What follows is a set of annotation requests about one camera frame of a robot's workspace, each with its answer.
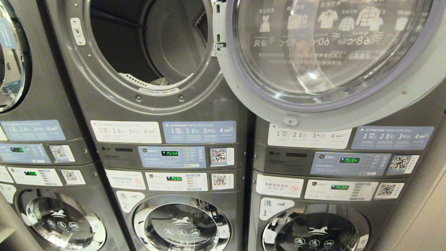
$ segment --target instruction label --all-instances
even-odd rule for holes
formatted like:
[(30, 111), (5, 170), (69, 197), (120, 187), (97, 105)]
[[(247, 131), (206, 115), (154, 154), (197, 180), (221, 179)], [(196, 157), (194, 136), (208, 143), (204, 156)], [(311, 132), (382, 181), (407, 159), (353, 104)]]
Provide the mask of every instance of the instruction label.
[(11, 141), (66, 140), (57, 120), (1, 121), (0, 123)]
[(235, 143), (235, 121), (163, 122), (168, 144)]
[(269, 124), (268, 145), (320, 148), (320, 149), (345, 149), (350, 139), (352, 129), (331, 132), (304, 132)]
[(90, 123), (99, 142), (162, 143), (158, 122), (92, 120)]

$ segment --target blue instruction label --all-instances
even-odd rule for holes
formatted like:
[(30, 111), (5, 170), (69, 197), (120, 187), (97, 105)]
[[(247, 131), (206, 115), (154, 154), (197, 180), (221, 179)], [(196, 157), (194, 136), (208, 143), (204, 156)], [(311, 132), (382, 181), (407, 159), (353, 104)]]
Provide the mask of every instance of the blue instruction label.
[(168, 144), (235, 143), (235, 121), (163, 122)]
[(206, 168), (204, 146), (195, 147), (138, 147), (143, 167)]
[(42, 144), (0, 144), (0, 158), (10, 163), (51, 163)]
[(58, 141), (65, 140), (59, 121), (2, 121), (1, 126), (11, 141)]

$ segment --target dryer door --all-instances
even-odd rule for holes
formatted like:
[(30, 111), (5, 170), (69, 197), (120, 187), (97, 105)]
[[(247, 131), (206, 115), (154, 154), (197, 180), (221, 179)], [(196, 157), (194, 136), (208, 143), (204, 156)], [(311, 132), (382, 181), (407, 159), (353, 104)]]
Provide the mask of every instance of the dryer door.
[(221, 251), (229, 242), (229, 220), (197, 198), (158, 196), (138, 206), (134, 228), (151, 251)]
[(289, 209), (265, 227), (265, 251), (361, 251), (370, 229), (366, 218), (346, 206), (309, 205)]
[(215, 51), (237, 97), (297, 130), (364, 125), (446, 76), (445, 1), (215, 0)]
[(31, 80), (28, 43), (8, 1), (0, 0), (0, 112), (19, 104)]
[(31, 228), (58, 250), (96, 251), (105, 243), (101, 220), (65, 195), (29, 189), (21, 194), (19, 206)]

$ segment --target gray metal panel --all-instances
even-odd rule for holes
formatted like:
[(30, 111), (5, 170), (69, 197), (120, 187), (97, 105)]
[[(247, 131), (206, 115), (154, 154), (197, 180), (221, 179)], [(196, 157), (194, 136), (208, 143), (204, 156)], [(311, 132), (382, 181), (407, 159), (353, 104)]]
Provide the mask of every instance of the gray metal panel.
[[(116, 168), (110, 168), (110, 170), (126, 170), (128, 169), (116, 169)], [(231, 240), (228, 244), (228, 246), (225, 248), (225, 250), (228, 251), (240, 251), (243, 250), (243, 244), (242, 244), (242, 235), (243, 235), (243, 209), (245, 206), (244, 201), (244, 180), (245, 180), (245, 168), (239, 168), (237, 170), (218, 170), (218, 171), (211, 171), (207, 172), (208, 176), (210, 176), (211, 173), (231, 173), (234, 174), (235, 182), (234, 182), (234, 189), (228, 189), (228, 190), (211, 190), (211, 184), (209, 182), (209, 191), (208, 192), (157, 192), (157, 191), (149, 191), (148, 188), (145, 191), (141, 190), (128, 190), (128, 189), (120, 189), (120, 188), (112, 188), (113, 194), (116, 198), (116, 191), (134, 191), (134, 192), (142, 192), (145, 195), (145, 200), (155, 197), (155, 196), (162, 196), (162, 195), (184, 195), (189, 197), (195, 197), (201, 200), (204, 200), (206, 202), (209, 202), (216, 206), (219, 210), (222, 211), (222, 213), (229, 219), (229, 222), (231, 224)], [(146, 250), (145, 247), (141, 244), (139, 239), (137, 238), (135, 231), (133, 229), (133, 215), (135, 213), (135, 209), (140, 204), (138, 203), (135, 205), (131, 212), (126, 213), (122, 211), (120, 208), (120, 212), (123, 215), (125, 225), (128, 229), (128, 232), (131, 235), (132, 242), (137, 250)]]
[[(38, 168), (32, 166), (19, 166), (25, 168)], [(17, 192), (14, 195), (14, 205), (13, 208), (19, 215), (20, 210), (17, 206), (21, 192), (31, 188), (47, 189), (54, 191), (68, 197), (73, 198), (78, 201), (85, 209), (90, 212), (95, 213), (98, 218), (103, 222), (107, 231), (107, 240), (101, 250), (111, 250), (111, 251), (129, 251), (129, 244), (126, 240), (126, 233), (121, 228), (120, 216), (117, 213), (116, 204), (113, 198), (110, 196), (110, 190), (107, 186), (106, 181), (102, 179), (102, 167), (100, 162), (91, 163), (84, 166), (76, 167), (56, 167), (55, 168), (59, 174), (60, 179), (63, 182), (63, 187), (47, 187), (47, 186), (27, 186), (21, 184), (13, 184), (17, 188)], [(84, 177), (86, 185), (66, 185), (66, 181), (63, 178), (60, 169), (64, 170), (80, 170)], [(54, 249), (49, 243), (43, 240), (39, 235), (37, 235), (33, 230), (29, 229), (34, 238), (39, 242), (44, 250), (59, 250)]]

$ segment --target washing machine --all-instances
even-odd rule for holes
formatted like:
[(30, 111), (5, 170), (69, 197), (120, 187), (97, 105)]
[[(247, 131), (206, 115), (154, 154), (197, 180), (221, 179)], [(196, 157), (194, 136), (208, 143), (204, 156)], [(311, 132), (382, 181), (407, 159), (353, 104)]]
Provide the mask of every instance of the washing machine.
[(249, 112), (213, 57), (210, 0), (46, 6), (104, 166), (152, 168), (162, 156), (143, 149), (184, 146), (202, 157), (175, 168), (213, 165), (210, 147), (243, 166)]
[(0, 170), (0, 191), (43, 250), (132, 250), (99, 161)]
[(48, 18), (36, 2), (0, 1), (0, 162), (83, 165), (97, 156)]
[(106, 172), (136, 250), (243, 250), (244, 168)]

